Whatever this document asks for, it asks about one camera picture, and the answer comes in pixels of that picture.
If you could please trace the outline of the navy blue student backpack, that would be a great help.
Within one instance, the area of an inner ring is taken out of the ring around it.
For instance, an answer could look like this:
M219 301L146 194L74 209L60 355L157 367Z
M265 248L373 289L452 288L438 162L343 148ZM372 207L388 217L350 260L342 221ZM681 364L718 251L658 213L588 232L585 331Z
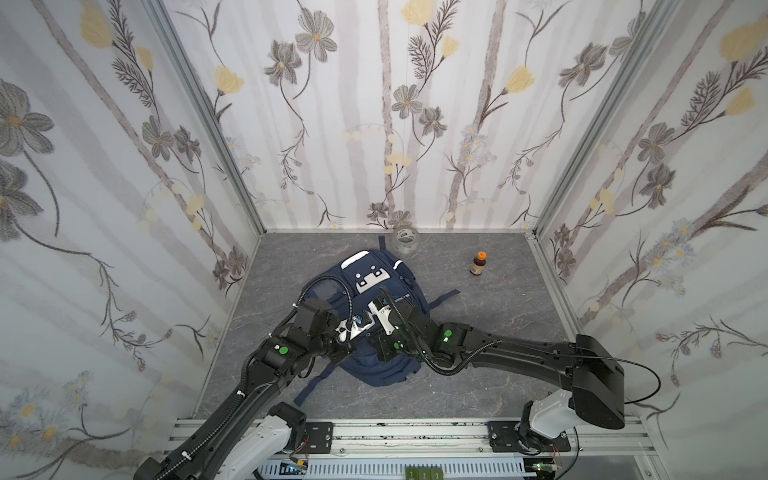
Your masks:
M379 238L377 248L361 250L312 279L303 287L299 300L316 298L329 303L339 316L340 339L352 340L352 353L343 360L331 360L294 398L296 405L303 405L338 368L372 387L403 382L419 371L420 364L415 358L396 352L383 359L377 352L377 338L394 328L377 316L378 310L389 305L383 290L393 300L417 307L426 316L459 294L453 289L428 300L412 270L386 248L384 237Z

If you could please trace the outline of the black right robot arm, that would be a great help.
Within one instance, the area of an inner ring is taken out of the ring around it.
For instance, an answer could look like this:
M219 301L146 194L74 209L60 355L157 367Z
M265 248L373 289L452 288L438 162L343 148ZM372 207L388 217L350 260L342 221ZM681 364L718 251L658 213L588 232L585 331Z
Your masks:
M468 367L489 368L554 386L547 397L523 408L515 434L524 449L551 443L581 425L625 426L624 369L591 336L564 342L494 336L467 324L439 324L406 301L375 300L368 313L382 329L376 337L381 358L404 354L445 377Z

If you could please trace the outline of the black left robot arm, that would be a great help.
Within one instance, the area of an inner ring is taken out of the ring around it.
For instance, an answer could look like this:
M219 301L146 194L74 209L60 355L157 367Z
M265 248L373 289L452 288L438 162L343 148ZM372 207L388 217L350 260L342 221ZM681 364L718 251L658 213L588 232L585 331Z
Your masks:
M136 479L245 479L277 453L302 450L310 438L306 414L272 401L318 357L338 364L354 352L337 335L290 328L272 336L243 363L241 377L215 410L164 460L144 461Z

